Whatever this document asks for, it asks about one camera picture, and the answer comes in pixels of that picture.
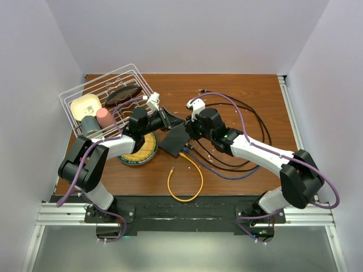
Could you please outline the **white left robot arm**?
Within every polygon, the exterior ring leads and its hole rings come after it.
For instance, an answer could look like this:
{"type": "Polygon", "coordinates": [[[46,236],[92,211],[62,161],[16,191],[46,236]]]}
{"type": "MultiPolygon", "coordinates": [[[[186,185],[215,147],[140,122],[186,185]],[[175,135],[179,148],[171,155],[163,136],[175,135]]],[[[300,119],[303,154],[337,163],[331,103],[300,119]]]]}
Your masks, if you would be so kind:
{"type": "Polygon", "coordinates": [[[145,143],[145,135],[156,130],[173,132],[175,128],[181,128],[181,132],[185,133],[185,126],[190,120],[190,116],[182,119],[165,108],[149,115],[145,108],[136,107],[117,136],[104,139],[78,137],[58,169],[58,176],[68,181],[70,187],[56,206],[63,206],[73,193],[81,194],[98,210],[100,219],[114,221],[120,215],[117,200],[101,182],[107,160],[136,153],[145,143]]]}

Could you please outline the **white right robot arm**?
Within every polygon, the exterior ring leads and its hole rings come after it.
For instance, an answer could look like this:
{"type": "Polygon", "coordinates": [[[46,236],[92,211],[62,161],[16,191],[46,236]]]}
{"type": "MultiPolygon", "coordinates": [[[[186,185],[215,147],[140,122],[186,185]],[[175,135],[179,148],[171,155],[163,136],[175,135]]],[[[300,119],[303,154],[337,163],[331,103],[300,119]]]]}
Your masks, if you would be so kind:
{"type": "Polygon", "coordinates": [[[247,138],[241,130],[227,127],[214,108],[188,116],[185,130],[193,140],[205,138],[217,151],[251,161],[280,178],[281,185],[263,193],[247,212],[248,216],[253,216],[260,223],[290,205],[304,209],[324,185],[307,151],[293,153],[279,150],[247,138]]]}

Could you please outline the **black network switch box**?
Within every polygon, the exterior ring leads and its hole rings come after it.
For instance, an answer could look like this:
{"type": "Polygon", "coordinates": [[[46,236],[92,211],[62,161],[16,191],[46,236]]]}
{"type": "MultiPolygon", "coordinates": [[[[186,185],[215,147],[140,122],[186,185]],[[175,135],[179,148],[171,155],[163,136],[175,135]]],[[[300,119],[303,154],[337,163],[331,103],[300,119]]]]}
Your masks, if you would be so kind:
{"type": "Polygon", "coordinates": [[[179,156],[184,146],[191,139],[184,125],[178,125],[170,130],[165,139],[159,144],[159,148],[174,158],[179,156]]]}

